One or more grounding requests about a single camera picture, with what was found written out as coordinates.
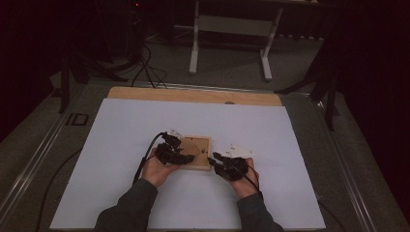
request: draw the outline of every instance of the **sleeve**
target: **sleeve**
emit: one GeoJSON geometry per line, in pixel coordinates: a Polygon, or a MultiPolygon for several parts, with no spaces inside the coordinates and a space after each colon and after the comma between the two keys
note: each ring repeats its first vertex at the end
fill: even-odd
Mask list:
{"type": "Polygon", "coordinates": [[[157,194],[155,186],[139,179],[121,196],[116,206],[100,213],[93,231],[146,231],[157,194]]]}
{"type": "Polygon", "coordinates": [[[266,209],[265,203],[256,193],[240,199],[237,203],[242,231],[282,232],[283,228],[274,222],[266,209]]]}

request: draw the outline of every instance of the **table leg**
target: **table leg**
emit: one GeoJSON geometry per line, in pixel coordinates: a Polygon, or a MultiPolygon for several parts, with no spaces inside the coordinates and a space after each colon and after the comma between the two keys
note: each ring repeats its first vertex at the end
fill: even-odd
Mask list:
{"type": "Polygon", "coordinates": [[[190,74],[196,74],[198,64],[198,33],[199,33],[199,0],[195,1],[195,19],[193,22],[193,46],[190,54],[190,74]]]}
{"type": "Polygon", "coordinates": [[[262,60],[263,73],[265,75],[265,80],[268,80],[268,81],[272,80],[272,73],[271,73],[271,67],[269,66],[268,54],[269,54],[269,50],[271,49],[272,42],[274,41],[275,33],[277,32],[279,20],[280,20],[280,16],[282,12],[283,12],[283,8],[279,8],[277,10],[277,15],[275,16],[275,20],[272,22],[272,29],[268,37],[268,43],[266,44],[264,50],[260,50],[260,58],[262,60]]]}

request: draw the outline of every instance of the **person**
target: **person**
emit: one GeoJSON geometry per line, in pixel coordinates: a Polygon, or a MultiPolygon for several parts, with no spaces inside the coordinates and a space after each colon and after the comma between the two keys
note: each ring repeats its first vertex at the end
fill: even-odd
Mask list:
{"type": "MultiPolygon", "coordinates": [[[[247,159],[247,163],[254,170],[253,160],[247,159]]],[[[147,159],[141,178],[120,197],[116,206],[105,209],[99,214],[94,231],[146,231],[158,187],[178,168],[180,168],[178,165],[162,165],[157,157],[147,159]]],[[[256,171],[249,171],[247,174],[255,183],[258,181],[257,175],[256,171]]],[[[283,231],[283,228],[274,222],[262,198],[248,180],[242,178],[230,182],[230,185],[239,198],[237,207],[242,231],[283,231]]]]}

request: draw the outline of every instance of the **white tabletop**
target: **white tabletop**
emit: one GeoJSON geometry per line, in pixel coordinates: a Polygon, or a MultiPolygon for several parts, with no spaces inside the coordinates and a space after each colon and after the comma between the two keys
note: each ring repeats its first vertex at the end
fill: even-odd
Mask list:
{"type": "MultiPolygon", "coordinates": [[[[283,106],[104,100],[51,229],[93,228],[99,213],[131,186],[155,135],[176,130],[254,151],[265,204],[284,229],[325,228],[283,106]]],[[[151,229],[240,229],[236,197],[214,171],[178,170],[159,188],[151,229]]]]}

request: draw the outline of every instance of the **gray sleeve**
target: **gray sleeve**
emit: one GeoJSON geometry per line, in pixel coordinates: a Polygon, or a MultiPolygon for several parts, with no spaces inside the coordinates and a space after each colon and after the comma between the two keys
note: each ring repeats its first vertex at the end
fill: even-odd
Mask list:
{"type": "Polygon", "coordinates": [[[93,231],[146,231],[157,194],[155,186],[139,179],[121,196],[116,206],[100,213],[93,231]]]}
{"type": "Polygon", "coordinates": [[[283,228],[274,222],[258,194],[240,199],[237,203],[243,232],[282,232],[283,228]]]}

